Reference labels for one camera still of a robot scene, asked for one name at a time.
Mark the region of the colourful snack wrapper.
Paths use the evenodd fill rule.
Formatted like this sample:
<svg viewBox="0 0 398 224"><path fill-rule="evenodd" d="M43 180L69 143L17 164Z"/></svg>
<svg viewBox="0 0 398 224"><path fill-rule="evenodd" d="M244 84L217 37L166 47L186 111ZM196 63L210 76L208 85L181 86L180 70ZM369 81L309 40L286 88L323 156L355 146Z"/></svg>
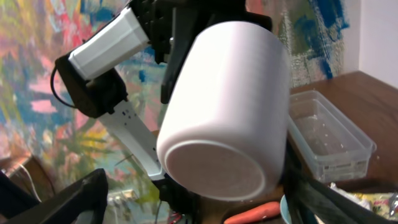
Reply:
<svg viewBox="0 0 398 224"><path fill-rule="evenodd" d="M397 192L376 194L353 193L353 195L360 200L367 201L370 210L375 214L390 221L397 221Z"/></svg>

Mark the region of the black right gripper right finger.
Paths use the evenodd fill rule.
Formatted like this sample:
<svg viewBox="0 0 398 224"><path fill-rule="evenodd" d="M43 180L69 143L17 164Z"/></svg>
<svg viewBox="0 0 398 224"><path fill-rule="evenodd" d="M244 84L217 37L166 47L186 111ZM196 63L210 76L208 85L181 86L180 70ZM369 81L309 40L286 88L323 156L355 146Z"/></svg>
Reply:
<svg viewBox="0 0 398 224"><path fill-rule="evenodd" d="M323 183L307 176L287 141L281 178L292 223L378 223L386 219L361 207Z"/></svg>

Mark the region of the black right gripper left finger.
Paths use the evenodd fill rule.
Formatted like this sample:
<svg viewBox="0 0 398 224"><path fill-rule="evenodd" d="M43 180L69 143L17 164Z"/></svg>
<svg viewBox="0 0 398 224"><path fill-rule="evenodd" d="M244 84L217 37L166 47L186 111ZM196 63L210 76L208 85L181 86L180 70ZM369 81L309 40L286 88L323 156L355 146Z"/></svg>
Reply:
<svg viewBox="0 0 398 224"><path fill-rule="evenodd" d="M39 202L6 177L8 223L97 223L101 224L108 204L108 181L104 169L96 169Z"/></svg>

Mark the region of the pink white cup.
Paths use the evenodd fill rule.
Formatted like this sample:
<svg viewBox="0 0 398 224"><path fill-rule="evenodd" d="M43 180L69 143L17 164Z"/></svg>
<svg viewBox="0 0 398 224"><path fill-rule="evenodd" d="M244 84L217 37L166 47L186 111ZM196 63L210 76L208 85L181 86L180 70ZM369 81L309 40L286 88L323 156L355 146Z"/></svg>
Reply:
<svg viewBox="0 0 398 224"><path fill-rule="evenodd" d="M157 155L173 180L208 198L273 191L284 167L290 62L284 44L249 22L195 39L172 93Z"/></svg>

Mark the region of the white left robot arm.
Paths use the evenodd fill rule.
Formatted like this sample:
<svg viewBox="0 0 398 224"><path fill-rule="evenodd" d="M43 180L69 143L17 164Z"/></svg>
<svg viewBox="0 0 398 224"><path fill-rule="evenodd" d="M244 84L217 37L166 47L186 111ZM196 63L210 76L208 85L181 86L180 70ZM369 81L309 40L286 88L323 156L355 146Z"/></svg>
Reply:
<svg viewBox="0 0 398 224"><path fill-rule="evenodd" d="M198 195L163 170L155 137L129 103L116 66L152 47L156 63L167 65L160 100L168 103L195 37L227 21L250 22L272 30L272 19L248 11L243 0L132 0L92 37L56 59L53 69L67 88L72 108L100 120L114 133L143 165L159 189L161 201L184 215L197 212Z"/></svg>

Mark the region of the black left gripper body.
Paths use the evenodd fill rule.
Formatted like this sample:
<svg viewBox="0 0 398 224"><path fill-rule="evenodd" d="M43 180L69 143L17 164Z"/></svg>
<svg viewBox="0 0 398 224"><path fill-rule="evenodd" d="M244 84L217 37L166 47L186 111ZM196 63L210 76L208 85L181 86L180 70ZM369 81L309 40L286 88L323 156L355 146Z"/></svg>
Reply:
<svg viewBox="0 0 398 224"><path fill-rule="evenodd" d="M177 78L196 36L206 28L228 21L244 21L272 30L269 16L249 12L245 0L131 0L155 62L167 68L161 84L160 101L169 103Z"/></svg>

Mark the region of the light blue rice bowl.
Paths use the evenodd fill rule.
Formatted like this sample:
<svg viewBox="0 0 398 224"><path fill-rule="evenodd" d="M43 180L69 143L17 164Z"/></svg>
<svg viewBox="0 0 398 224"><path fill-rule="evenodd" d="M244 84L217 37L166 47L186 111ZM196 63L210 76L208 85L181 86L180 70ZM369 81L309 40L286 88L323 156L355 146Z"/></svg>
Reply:
<svg viewBox="0 0 398 224"><path fill-rule="evenodd" d="M285 224L292 224L285 195L283 195L280 200L280 215Z"/></svg>

